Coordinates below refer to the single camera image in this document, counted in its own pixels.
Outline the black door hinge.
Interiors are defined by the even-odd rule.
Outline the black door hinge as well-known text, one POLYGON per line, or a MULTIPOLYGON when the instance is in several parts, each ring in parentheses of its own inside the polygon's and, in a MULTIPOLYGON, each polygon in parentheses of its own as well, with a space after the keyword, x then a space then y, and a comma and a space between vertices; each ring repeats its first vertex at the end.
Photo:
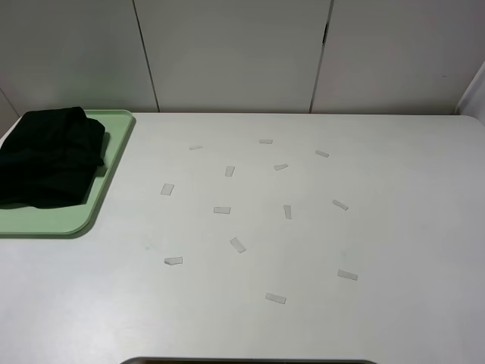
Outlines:
POLYGON ((323 35, 323 39, 322 39, 322 45, 325 45, 325 42, 327 40, 328 28, 329 28, 329 23, 326 22, 325 28, 324 28, 324 35, 323 35))

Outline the black short sleeve shirt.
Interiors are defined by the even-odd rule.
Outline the black short sleeve shirt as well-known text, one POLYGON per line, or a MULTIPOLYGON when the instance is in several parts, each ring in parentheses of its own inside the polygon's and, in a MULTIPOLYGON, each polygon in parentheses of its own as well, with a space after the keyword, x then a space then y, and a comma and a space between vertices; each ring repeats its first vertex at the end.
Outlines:
POLYGON ((81 107, 28 111, 1 146, 1 207, 55 209, 85 202, 106 130, 81 107))

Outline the clear tape piece front left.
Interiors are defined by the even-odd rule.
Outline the clear tape piece front left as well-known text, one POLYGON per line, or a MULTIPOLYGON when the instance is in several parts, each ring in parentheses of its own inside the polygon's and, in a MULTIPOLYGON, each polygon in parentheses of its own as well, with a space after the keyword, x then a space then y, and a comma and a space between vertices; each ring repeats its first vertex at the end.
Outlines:
POLYGON ((183 257, 169 257, 164 259, 165 265, 181 265, 183 263, 183 257))

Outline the clear tape piece front centre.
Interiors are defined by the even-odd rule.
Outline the clear tape piece front centre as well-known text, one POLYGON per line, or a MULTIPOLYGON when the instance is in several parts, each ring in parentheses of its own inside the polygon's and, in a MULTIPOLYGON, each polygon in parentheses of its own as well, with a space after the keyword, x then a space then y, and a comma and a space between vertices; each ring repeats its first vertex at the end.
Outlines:
POLYGON ((286 303, 286 297, 278 296, 272 293, 266 293, 265 299, 283 305, 286 303))

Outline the clear tape piece lower centre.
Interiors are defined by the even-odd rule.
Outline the clear tape piece lower centre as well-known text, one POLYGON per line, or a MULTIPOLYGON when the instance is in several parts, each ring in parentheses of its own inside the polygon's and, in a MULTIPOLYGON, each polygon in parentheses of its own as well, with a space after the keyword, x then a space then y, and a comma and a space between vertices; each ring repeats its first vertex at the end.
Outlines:
POLYGON ((230 244, 238 253, 244 253, 246 251, 246 248, 237 237, 234 237, 233 239, 231 239, 230 244))

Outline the clear tape piece middle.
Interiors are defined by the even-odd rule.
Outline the clear tape piece middle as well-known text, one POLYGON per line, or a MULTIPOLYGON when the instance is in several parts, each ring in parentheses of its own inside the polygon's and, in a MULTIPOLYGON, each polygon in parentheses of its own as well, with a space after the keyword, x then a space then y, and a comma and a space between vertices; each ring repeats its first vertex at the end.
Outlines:
POLYGON ((226 177, 232 177, 234 171, 235 171, 235 167, 234 166, 227 166, 226 167, 226 171, 225 171, 225 176, 226 177))

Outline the clear tape piece front right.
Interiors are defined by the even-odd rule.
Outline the clear tape piece front right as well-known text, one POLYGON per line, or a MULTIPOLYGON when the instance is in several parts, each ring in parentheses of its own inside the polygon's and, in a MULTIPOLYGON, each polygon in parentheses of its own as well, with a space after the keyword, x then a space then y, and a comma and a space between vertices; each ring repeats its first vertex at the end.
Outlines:
POLYGON ((348 271, 344 271, 342 269, 338 270, 337 276, 340 277, 340 278, 345 278, 345 279, 352 280, 352 281, 358 280, 357 274, 354 274, 354 273, 351 273, 351 272, 348 272, 348 271))

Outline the light green plastic tray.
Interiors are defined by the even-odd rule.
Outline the light green plastic tray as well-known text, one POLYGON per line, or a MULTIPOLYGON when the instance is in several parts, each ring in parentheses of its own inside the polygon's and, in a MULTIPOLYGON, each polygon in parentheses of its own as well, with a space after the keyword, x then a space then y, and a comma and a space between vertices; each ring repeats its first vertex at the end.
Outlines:
POLYGON ((72 237, 94 222, 135 125, 126 110, 87 110, 86 116, 105 126, 102 158, 105 165, 92 180, 82 204, 58 209, 31 206, 1 210, 2 238, 72 237))

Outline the clear tape piece centre left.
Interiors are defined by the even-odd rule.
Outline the clear tape piece centre left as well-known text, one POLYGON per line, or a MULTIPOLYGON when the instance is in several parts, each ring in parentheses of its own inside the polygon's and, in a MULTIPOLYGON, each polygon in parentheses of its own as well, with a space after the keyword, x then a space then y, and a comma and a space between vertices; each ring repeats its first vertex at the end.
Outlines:
POLYGON ((229 206, 215 206, 214 207, 214 213, 216 213, 216 214, 229 215, 230 211, 231 211, 231 207, 229 207, 229 206))

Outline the clear tape piece rear right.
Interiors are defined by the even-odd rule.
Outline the clear tape piece rear right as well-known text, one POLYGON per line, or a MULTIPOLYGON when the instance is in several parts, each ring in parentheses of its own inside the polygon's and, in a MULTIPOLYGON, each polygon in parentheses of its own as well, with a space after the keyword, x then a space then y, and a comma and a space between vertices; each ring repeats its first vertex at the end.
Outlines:
POLYGON ((320 155, 320 156, 323 156, 325 158, 328 158, 329 157, 329 154, 328 153, 323 152, 323 151, 320 151, 320 150, 315 150, 315 154, 320 155))

